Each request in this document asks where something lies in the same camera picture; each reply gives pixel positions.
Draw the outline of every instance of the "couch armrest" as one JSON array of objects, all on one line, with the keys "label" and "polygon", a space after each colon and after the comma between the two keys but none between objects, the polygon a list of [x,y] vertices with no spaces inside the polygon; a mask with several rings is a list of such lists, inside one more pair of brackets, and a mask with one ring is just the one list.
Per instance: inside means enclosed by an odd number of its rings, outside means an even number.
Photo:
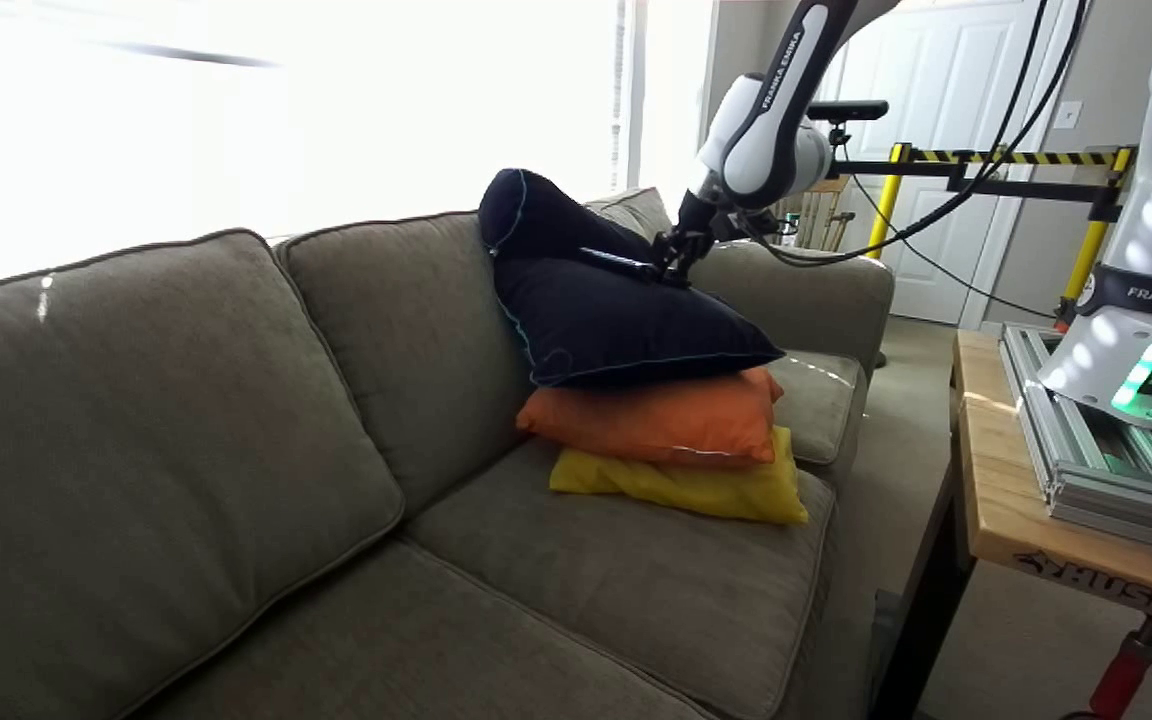
[{"label": "couch armrest", "polygon": [[716,244],[694,283],[752,325],[773,344],[800,353],[855,357],[869,372],[879,359],[895,282],[877,262],[788,267],[762,244]]}]

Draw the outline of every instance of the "yellow cloth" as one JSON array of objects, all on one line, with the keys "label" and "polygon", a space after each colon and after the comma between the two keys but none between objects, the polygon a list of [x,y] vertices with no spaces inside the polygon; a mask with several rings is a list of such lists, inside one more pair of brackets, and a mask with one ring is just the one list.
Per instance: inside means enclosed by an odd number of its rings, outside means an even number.
[{"label": "yellow cloth", "polygon": [[788,427],[776,423],[773,437],[773,466],[756,468],[640,466],[565,447],[547,471],[547,491],[631,496],[695,518],[730,518],[786,528],[806,523],[807,506],[800,501]]}]

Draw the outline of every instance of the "gray couch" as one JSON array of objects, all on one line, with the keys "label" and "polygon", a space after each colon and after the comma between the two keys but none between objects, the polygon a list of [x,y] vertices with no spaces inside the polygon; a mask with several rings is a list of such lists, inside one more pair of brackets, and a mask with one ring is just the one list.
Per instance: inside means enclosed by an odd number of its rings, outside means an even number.
[{"label": "gray couch", "polygon": [[806,528],[552,496],[467,211],[0,282],[0,717],[791,717],[892,277],[695,283],[791,349]]}]

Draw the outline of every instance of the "wooden table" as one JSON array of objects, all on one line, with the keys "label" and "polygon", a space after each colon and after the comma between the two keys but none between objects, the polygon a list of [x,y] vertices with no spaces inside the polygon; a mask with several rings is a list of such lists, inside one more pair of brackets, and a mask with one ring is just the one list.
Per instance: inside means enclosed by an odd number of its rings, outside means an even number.
[{"label": "wooden table", "polygon": [[1152,550],[1053,521],[1002,340],[955,336],[952,466],[872,717],[914,717],[975,559],[1020,569],[1152,615]]}]

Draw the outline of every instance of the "navy blue cloth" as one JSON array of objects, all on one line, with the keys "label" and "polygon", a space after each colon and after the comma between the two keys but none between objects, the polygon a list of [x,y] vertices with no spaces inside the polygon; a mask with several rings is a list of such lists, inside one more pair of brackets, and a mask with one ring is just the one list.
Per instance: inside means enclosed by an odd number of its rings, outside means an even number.
[{"label": "navy blue cloth", "polygon": [[626,389],[739,372],[780,357],[722,299],[627,267],[650,267],[654,244],[535,171],[496,171],[479,202],[479,242],[533,385]]}]

